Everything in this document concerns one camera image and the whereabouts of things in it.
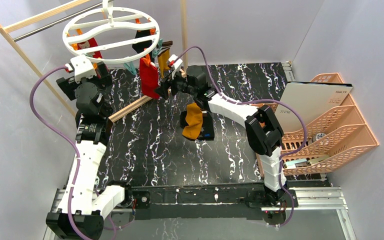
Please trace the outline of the mustard yellow sock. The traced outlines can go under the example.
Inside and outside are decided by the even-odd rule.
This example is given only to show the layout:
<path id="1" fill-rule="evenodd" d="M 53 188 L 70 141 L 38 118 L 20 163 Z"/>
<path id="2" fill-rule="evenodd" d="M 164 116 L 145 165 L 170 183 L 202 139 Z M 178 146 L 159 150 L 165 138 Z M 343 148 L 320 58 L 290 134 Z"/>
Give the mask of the mustard yellow sock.
<path id="1" fill-rule="evenodd" d="M 170 54 L 170 48 L 173 45 L 173 41 L 164 41 L 161 45 L 160 50 L 157 54 L 157 60 L 158 60 L 158 66 L 160 71 L 160 77 L 164 78 L 165 74 L 170 70 L 170 67 L 168 66 L 169 58 L 171 56 Z"/>
<path id="2" fill-rule="evenodd" d="M 195 102 L 186 106 L 185 121 L 187 126 L 183 128 L 182 135 L 190 140 L 196 140 L 201 133 L 203 113 Z"/>

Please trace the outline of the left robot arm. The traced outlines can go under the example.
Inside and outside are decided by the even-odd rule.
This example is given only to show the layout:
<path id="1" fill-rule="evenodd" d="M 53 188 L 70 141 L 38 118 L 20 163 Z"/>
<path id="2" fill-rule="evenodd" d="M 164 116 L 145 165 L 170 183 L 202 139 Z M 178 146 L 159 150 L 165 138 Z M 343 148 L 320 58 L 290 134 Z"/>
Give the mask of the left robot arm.
<path id="1" fill-rule="evenodd" d="M 95 187 L 95 178 L 106 152 L 110 131 L 111 105 L 105 94 L 112 76 L 103 62 L 81 60 L 65 66 L 73 77 L 60 78 L 57 85 L 75 101 L 76 136 L 68 143 L 74 149 L 68 184 L 56 211 L 46 216 L 47 226 L 62 240 L 97 240 L 104 222 L 116 208 L 135 213 L 136 200 L 131 187 L 123 181 L 111 181 L 103 190 Z"/>

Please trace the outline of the white round clip hanger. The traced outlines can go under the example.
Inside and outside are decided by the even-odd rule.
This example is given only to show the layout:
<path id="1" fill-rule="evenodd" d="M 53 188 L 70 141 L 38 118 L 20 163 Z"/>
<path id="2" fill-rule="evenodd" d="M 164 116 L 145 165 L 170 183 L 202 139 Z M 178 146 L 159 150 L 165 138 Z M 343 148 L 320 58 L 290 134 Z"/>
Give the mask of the white round clip hanger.
<path id="1" fill-rule="evenodd" d="M 155 30 L 155 35 L 135 39 L 137 31 Z M 149 14 L 137 9 L 114 6 L 108 0 L 102 7 L 71 19 L 62 31 L 62 41 L 74 56 L 85 55 L 99 62 L 92 53 L 101 52 L 101 60 L 109 65 L 134 62 L 151 53 L 160 40 L 160 26 Z M 132 44 L 152 40 L 152 45 L 136 53 Z"/>

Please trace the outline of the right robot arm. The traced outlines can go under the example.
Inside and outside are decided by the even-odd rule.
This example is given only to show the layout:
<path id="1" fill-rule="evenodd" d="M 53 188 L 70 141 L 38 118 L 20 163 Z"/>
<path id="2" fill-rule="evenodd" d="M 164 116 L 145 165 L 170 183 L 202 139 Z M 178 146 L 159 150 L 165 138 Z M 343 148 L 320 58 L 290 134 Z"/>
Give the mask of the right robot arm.
<path id="1" fill-rule="evenodd" d="M 198 76 L 183 73 L 173 62 L 155 92 L 165 100 L 169 94 L 189 94 L 203 110 L 222 115 L 245 128 L 248 144 L 259 156 L 264 175 L 264 187 L 269 203 L 277 204 L 287 195 L 291 208 L 297 207 L 283 172 L 286 154 L 281 152 L 284 131 L 274 111 L 268 105 L 274 99 L 241 102 L 223 94 L 216 83 L 209 84 L 205 73 Z"/>

